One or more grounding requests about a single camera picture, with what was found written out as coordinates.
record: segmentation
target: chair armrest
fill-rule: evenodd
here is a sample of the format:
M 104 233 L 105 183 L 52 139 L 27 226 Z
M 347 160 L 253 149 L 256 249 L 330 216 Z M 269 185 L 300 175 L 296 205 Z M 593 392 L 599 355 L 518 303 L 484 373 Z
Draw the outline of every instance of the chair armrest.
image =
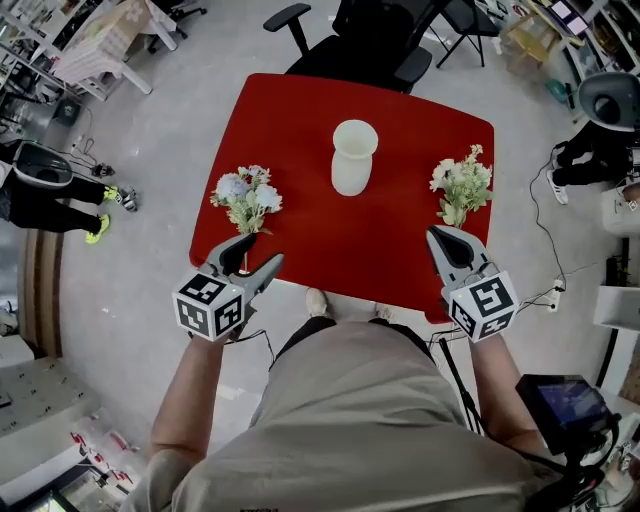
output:
M 431 65 L 431 55 L 427 50 L 418 46 L 404 60 L 400 67 L 394 73 L 395 78 L 406 82 L 407 85 L 413 85 L 420 80 Z
M 285 25 L 288 25 L 292 20 L 295 20 L 302 16 L 305 12 L 310 11 L 311 6 L 307 4 L 294 4 L 289 7 L 285 7 L 279 13 L 274 14 L 265 21 L 262 27 L 269 32 L 277 32 Z

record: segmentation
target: beige shirt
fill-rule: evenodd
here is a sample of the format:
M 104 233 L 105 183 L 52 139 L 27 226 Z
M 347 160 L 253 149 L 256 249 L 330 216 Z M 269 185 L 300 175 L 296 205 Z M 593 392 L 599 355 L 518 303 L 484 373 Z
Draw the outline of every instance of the beige shirt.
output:
M 536 471 L 464 427 L 406 337 L 346 323 L 278 360 L 250 428 L 224 448 L 193 469 L 157 454 L 121 511 L 506 512 L 543 485 Z

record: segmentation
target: white vase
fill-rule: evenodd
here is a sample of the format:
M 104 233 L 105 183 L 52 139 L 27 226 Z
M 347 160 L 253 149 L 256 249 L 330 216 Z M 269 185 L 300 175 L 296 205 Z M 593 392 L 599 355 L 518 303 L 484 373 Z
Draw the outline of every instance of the white vase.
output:
M 333 188 L 343 196 L 356 196 L 369 182 L 378 134 L 370 124 L 350 119 L 336 128 L 333 145 L 336 148 L 331 162 Z

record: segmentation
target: screen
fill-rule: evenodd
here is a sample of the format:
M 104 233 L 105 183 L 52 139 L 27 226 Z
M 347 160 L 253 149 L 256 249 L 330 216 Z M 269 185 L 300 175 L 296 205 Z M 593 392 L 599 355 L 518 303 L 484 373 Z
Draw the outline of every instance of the screen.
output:
M 542 385 L 538 389 L 563 426 L 607 411 L 600 397 L 584 381 Z
M 576 18 L 567 23 L 567 27 L 572 34 L 577 36 L 587 28 L 587 24 L 582 18 Z
M 551 9 L 553 9 L 553 12 L 555 12 L 562 19 L 565 19 L 571 14 L 571 9 L 569 9 L 569 7 L 567 7 L 567 4 L 565 4 L 564 2 L 556 2 L 551 6 Z

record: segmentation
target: shoe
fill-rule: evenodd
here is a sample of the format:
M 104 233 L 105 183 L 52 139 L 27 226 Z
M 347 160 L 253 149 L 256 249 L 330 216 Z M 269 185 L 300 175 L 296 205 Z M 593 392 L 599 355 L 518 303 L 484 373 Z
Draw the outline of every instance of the shoe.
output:
M 564 147 L 567 145 L 566 142 L 561 142 L 557 146 L 555 146 L 551 150 L 551 168 L 555 171 L 556 169 L 561 169 L 562 166 L 558 163 L 558 156 L 560 153 L 564 151 Z
M 393 310 L 391 309 L 391 306 L 376 302 L 376 318 L 391 322 L 391 320 L 393 320 Z
M 323 291 L 317 288 L 309 288 L 305 295 L 305 303 L 310 316 L 326 316 L 327 318 L 331 318 L 331 315 L 327 311 L 329 306 L 327 296 Z
M 97 233 L 87 233 L 85 236 L 85 241 L 90 244 L 97 244 L 104 233 L 109 228 L 109 216 L 108 215 L 100 215 L 100 231 Z
M 104 200 L 105 201 L 115 201 L 120 196 L 120 191 L 118 187 L 104 187 Z
M 559 187 L 553 181 L 553 170 L 549 169 L 547 171 L 547 181 L 551 186 L 551 190 L 553 190 L 553 195 L 556 196 L 557 201 L 560 204 L 568 204 L 569 196 L 567 196 L 567 187 Z

